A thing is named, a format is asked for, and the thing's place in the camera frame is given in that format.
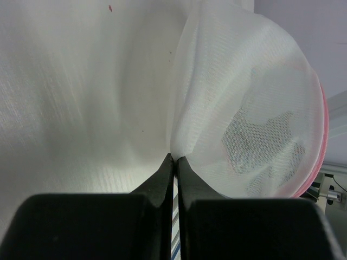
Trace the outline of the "aluminium mounting rail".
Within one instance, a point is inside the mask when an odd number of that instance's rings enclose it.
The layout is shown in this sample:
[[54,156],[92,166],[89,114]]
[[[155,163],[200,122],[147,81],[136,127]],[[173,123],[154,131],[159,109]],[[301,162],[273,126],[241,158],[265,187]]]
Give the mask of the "aluminium mounting rail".
[[346,165],[323,163],[303,197],[315,203],[326,202],[328,205],[336,204],[346,208],[346,187],[338,183],[337,177],[346,177]]

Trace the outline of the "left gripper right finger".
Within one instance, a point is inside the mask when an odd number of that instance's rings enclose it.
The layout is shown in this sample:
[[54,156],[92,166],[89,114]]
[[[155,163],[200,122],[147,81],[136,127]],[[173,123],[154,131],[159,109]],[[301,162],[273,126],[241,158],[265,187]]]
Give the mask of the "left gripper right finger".
[[326,217],[306,199],[227,199],[177,162],[182,259],[343,259]]

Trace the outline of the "white mesh pink-zipper laundry bag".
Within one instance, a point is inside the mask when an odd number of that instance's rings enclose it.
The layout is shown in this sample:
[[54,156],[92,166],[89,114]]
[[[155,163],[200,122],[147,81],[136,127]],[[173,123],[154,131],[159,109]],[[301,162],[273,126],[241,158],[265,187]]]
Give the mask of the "white mesh pink-zipper laundry bag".
[[282,27],[231,1],[198,1],[176,50],[168,142],[174,159],[230,198],[302,195],[327,147],[318,76]]

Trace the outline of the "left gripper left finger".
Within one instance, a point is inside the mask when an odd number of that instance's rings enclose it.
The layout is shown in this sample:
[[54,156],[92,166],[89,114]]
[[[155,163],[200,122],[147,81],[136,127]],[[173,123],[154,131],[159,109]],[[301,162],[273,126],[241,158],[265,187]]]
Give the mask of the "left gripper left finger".
[[1,259],[170,259],[174,161],[130,193],[37,194],[17,209]]

